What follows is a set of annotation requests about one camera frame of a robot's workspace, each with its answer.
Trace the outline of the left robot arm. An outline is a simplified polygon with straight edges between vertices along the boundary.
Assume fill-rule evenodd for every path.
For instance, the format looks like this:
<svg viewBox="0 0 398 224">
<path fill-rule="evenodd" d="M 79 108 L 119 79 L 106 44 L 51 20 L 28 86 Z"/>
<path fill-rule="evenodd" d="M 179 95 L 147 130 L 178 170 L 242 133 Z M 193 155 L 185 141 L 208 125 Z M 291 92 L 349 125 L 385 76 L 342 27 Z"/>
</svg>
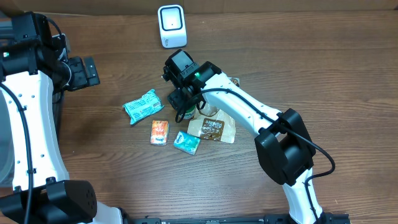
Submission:
<svg viewBox="0 0 398 224">
<path fill-rule="evenodd" d="M 13 193 L 1 212 L 16 223 L 127 223 L 122 209 L 96 198 L 86 180 L 71 180 L 60 155 L 54 95 L 100 83 L 91 57 L 69 57 L 65 34 L 49 17 L 25 12 L 1 23 L 1 96 L 14 151 Z"/>
</svg>

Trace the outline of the orange white small box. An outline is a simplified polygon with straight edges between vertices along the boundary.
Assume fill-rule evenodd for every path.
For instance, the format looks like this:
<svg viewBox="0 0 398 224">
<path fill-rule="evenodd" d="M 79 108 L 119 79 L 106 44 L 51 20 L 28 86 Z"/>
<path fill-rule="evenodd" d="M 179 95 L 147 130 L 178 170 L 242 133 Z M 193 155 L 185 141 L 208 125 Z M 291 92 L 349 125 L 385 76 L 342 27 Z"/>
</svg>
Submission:
<svg viewBox="0 0 398 224">
<path fill-rule="evenodd" d="M 150 143 L 158 146 L 167 144 L 169 135 L 169 122 L 153 120 L 150 134 Z"/>
</svg>

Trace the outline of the green lid jar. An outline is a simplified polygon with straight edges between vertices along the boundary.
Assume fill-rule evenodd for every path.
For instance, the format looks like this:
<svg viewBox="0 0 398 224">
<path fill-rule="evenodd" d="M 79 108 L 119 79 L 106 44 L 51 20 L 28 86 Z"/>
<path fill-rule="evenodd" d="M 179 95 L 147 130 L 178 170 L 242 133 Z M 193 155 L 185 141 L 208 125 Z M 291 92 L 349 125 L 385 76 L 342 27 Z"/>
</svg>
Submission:
<svg viewBox="0 0 398 224">
<path fill-rule="evenodd" d="M 185 111 L 185 114 L 184 114 L 183 118 L 184 119 L 192 119 L 194 117 L 194 115 L 195 115 L 196 108 L 197 107 L 195 105 L 193 105 L 192 107 L 188 108 Z"/>
</svg>

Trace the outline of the teal snack packet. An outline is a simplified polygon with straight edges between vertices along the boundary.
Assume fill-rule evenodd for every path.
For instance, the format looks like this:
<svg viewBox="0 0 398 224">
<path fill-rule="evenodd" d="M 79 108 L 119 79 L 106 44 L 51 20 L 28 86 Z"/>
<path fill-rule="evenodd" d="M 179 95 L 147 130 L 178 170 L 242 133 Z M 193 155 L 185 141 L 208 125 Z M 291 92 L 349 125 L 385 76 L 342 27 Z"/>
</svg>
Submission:
<svg viewBox="0 0 398 224">
<path fill-rule="evenodd" d="M 140 120 L 159 112 L 163 107 L 154 89 L 149 90 L 139 99 L 123 104 L 123 108 L 130 117 L 130 125 L 135 125 Z"/>
</svg>

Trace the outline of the teal Kleenex tissue pack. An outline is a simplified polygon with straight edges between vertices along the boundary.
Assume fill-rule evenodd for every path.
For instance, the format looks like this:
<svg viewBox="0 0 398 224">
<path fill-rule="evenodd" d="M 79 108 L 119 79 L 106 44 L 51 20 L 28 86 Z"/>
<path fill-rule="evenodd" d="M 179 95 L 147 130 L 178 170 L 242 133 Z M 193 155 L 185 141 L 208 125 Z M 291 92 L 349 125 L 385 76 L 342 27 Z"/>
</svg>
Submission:
<svg viewBox="0 0 398 224">
<path fill-rule="evenodd" d="M 195 155 L 200 144 L 200 138 L 179 131 L 174 141 L 174 147 L 186 152 L 190 155 Z"/>
</svg>

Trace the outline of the brown white snack bag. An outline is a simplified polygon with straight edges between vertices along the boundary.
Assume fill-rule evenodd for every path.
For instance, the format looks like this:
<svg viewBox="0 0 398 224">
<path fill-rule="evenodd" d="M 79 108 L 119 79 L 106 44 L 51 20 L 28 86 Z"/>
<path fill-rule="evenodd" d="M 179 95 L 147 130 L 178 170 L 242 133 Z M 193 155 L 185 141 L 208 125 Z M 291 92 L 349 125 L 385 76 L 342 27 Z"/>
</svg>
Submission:
<svg viewBox="0 0 398 224">
<path fill-rule="evenodd" d="M 187 133 L 201 139 L 232 144 L 235 140 L 236 124 L 230 115 L 206 104 L 202 110 L 195 109 Z"/>
</svg>

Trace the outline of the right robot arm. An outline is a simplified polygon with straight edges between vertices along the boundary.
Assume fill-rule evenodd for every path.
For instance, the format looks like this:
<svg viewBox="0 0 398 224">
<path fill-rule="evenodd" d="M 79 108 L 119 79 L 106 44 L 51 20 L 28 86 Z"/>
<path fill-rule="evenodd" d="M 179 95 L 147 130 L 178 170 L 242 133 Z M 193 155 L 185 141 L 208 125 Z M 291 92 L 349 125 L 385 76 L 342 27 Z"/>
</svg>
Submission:
<svg viewBox="0 0 398 224">
<path fill-rule="evenodd" d="M 290 218 L 295 223 L 321 222 L 323 210 L 312 185 L 317 147 L 295 110 L 281 112 L 257 101 L 216 65 L 198 65 L 181 49 L 165 61 L 162 77 L 175 87 L 168 99 L 177 110 L 177 122 L 192 106 L 209 105 L 227 113 L 252 134 L 261 168 L 283 187 Z"/>
</svg>

